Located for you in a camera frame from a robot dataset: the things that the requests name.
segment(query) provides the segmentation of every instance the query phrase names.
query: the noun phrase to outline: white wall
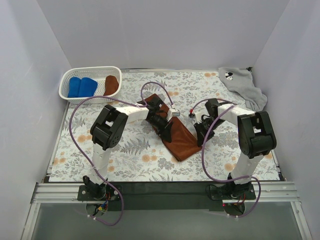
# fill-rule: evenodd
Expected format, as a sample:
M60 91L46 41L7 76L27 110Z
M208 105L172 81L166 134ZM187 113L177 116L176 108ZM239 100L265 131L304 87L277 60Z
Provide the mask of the white wall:
M289 0L37 0L72 67L253 66Z
M280 168L294 181L320 239L320 2L291 0L253 67L268 96Z
M36 0L0 4L0 239L17 240L49 164L70 65Z

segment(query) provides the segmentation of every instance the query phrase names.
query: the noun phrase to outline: basket rim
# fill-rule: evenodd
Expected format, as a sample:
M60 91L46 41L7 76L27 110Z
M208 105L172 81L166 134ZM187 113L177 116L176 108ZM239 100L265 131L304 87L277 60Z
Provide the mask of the basket rim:
M60 84L59 84L59 96L60 98L64 99L64 100L68 100L68 101L72 101L72 100L85 100L87 98L89 98L88 96L85 96L85 97L65 97L62 95L61 93L61 90L62 90L62 84L64 82L64 79L66 77L66 75L71 72L71 71L74 71L74 70L84 70L84 69L100 69L100 68L114 68L116 70L119 71L119 75L120 75L120 79L119 79L119 87L117 89L117 91L115 91L115 93L111 94L111 95L108 95L108 96L105 96L105 97L113 97L115 96L119 91L120 91L120 88L121 88L121 85L122 85L122 72L120 70L120 68L116 67L116 66L90 66L90 67L76 67L76 68L71 68L70 70L66 71L62 78L61 78L61 81L60 81Z

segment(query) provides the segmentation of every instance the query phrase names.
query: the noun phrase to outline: folded blue cloth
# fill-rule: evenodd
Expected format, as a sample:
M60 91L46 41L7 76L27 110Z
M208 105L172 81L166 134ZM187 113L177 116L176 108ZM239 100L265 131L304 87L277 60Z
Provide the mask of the folded blue cloth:
M81 79L74 76L69 81L69 93L68 98L77 98L79 95Z
M98 87L98 83L95 80L89 77L82 78L78 97L79 98L92 97L95 94L97 87Z

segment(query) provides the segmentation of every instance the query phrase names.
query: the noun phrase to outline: brown towel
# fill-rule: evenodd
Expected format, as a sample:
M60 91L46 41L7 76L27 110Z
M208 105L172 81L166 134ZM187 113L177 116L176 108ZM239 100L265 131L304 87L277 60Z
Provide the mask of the brown towel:
M105 78L104 86L105 86L105 92L103 96L110 96L118 90L119 83L115 76L109 75Z
M151 100L156 94L151 95L146 101ZM160 110L164 111L159 113L161 117L167 117L166 113L169 107L163 104ZM172 142L167 142L162 140L166 148L171 152L171 154L179 161L182 162L186 160L193 154L201 150L201 147L197 145L197 139L189 132L189 130L183 125L183 123L177 117L172 118L173 125L171 128L171 138Z

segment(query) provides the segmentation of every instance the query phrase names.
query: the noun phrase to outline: floor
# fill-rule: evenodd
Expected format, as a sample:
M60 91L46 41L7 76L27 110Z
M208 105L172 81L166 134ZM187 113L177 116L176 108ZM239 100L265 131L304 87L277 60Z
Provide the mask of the floor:
M140 88L149 81L159 82L166 89L180 110L179 119L196 135L193 121L188 117L190 108L205 98L222 98L245 107L245 100L237 93L230 92L220 81L218 72L125 72L118 98L130 103L140 101ZM147 85L143 96L156 93L165 103L169 100L164 91L155 84ZM122 103L110 103L114 107ZM92 156L93 143L90 128L105 104L83 105L76 112L72 131L82 149ZM58 147L51 165L49 182L82 182L90 171L88 161L73 144L69 131L69 118L75 105L70 104ZM205 113L205 105L197 110ZM215 136L205 148L205 164L212 176L226 179L237 164L240 155L237 127L224 122L215 131ZM200 152L183 162L178 162L162 144L146 121L136 121L125 127L121 141L114 148L108 163L109 181L208 181L201 166ZM279 180L274 156L270 153L257 166L254 174L259 180Z

